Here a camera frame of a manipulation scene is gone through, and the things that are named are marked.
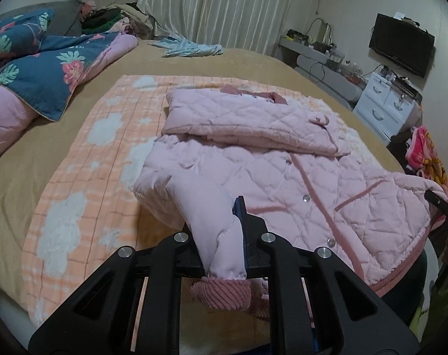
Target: metal screw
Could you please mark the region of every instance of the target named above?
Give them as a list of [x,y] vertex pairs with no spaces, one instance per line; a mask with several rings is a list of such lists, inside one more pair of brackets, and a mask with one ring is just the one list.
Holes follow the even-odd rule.
[[117,253],[120,257],[129,257],[132,255],[132,248],[130,247],[121,247]]
[[266,243],[273,243],[277,239],[276,236],[270,232],[265,232],[260,238]]
[[175,236],[174,239],[176,242],[178,243],[184,243],[185,241],[188,240],[188,234],[185,232],[178,232]]
[[332,252],[329,248],[326,247],[319,247],[316,253],[322,257],[323,259],[327,259],[328,257],[331,257]]

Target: blue floral comforter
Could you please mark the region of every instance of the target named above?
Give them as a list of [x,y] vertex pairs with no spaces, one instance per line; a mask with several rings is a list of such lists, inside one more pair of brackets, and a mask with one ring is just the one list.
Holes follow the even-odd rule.
[[117,33],[45,36],[53,11],[0,22],[0,85],[45,118],[61,119],[84,73]]

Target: beige bed sheet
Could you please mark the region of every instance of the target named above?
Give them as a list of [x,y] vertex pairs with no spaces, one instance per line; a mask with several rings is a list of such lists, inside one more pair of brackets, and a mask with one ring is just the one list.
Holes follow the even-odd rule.
[[0,159],[0,288],[22,305],[21,250],[44,187],[66,156],[93,105],[122,75],[236,77],[299,91],[323,99],[356,129],[376,159],[390,171],[400,165],[377,136],[336,100],[280,61],[242,49],[221,56],[162,58],[163,49],[141,41],[131,53],[77,88],[59,123],[37,119]]

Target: television screen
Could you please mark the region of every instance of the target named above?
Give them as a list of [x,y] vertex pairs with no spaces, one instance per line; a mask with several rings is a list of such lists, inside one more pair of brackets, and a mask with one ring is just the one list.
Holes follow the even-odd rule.
[[434,36],[409,22],[378,14],[369,47],[424,78],[433,54]]

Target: light blue cloth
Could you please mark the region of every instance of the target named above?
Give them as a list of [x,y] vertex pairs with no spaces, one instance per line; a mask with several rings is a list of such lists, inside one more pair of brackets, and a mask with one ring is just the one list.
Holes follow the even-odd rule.
[[200,57],[221,55],[223,53],[223,47],[221,45],[196,44],[186,39],[172,40],[164,38],[160,41],[154,41],[151,44],[159,48],[169,49],[163,57]]

